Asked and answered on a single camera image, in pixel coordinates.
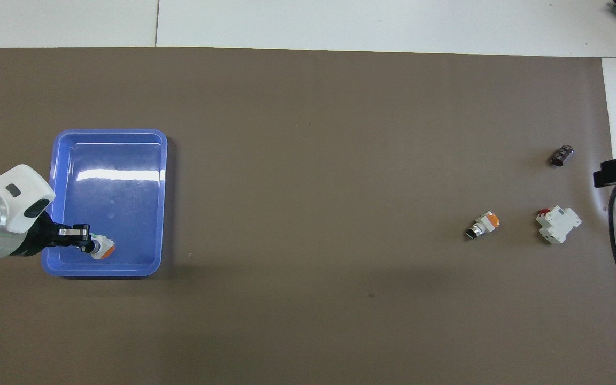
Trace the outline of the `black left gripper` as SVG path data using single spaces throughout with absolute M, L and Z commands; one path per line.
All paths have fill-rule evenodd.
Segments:
M 83 253 L 95 253 L 96 243 L 90 233 L 90 225 L 73 225 L 61 228 L 47 211 L 37 217 L 17 248 L 17 256 L 33 256 L 47 247 L 76 247 Z

